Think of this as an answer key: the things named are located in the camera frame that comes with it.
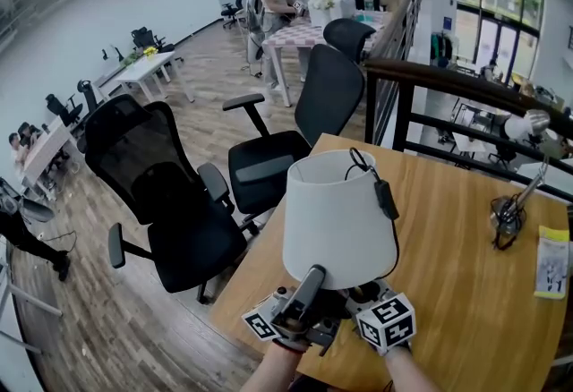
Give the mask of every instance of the wooden floor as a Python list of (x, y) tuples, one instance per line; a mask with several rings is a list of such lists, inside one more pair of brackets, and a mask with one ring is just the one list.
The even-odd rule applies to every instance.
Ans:
[[(238, 29), (223, 30), (218, 23), (182, 44), (178, 52), (185, 59), (181, 69), (196, 100), (189, 103), (174, 80), (166, 86), (167, 103), (195, 168), (210, 161), (227, 177), (228, 149), (258, 135), (242, 109), (221, 110), (227, 99), (263, 93), (267, 101), (257, 107), (269, 130), (295, 128), (294, 107), (285, 108), (279, 94), (270, 96), (261, 80), (242, 70), (246, 62)], [(295, 52), (285, 51), (283, 57), (295, 104), (302, 87)], [(136, 98), (145, 103), (141, 92)], [(363, 120), (361, 104), (342, 134), (362, 139)], [(16, 284), (64, 312), (58, 319), (18, 303), (27, 341), (45, 351), (35, 359), (47, 390), (239, 389), (260, 356), (223, 338), (209, 324), (209, 306), (195, 301), (194, 290), (168, 294), (150, 261), (128, 255), (123, 268), (111, 268), (109, 227), (121, 222), (129, 241), (149, 248), (146, 228), (86, 166), (76, 175), (68, 171), (60, 185), (62, 193), (53, 205), (56, 219), (31, 229), (46, 238), (76, 232), (67, 281), (60, 283), (44, 260), (18, 250), (13, 254)], [(73, 239), (66, 236), (50, 244), (70, 249)], [(231, 272), (211, 281), (208, 292), (218, 294)]]

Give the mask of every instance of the wooden tabletop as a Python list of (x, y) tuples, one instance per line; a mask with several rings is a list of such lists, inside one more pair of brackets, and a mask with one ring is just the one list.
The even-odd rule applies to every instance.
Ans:
[[(534, 297), (539, 225), (568, 229), (564, 204), (534, 194), (512, 247), (492, 248), (490, 201), (517, 188), (485, 175), (393, 150), (322, 135), (313, 153), (354, 146), (372, 153), (400, 218), (400, 262), (389, 283), (415, 307), (414, 358), (443, 389), (541, 390), (560, 338), (567, 301)], [(282, 263), (284, 200), (215, 302), (222, 333), (264, 352), (241, 315), (281, 285), (296, 285)], [(320, 358), (314, 346), (299, 371), (346, 390), (380, 392), (384, 361), (345, 320)]]

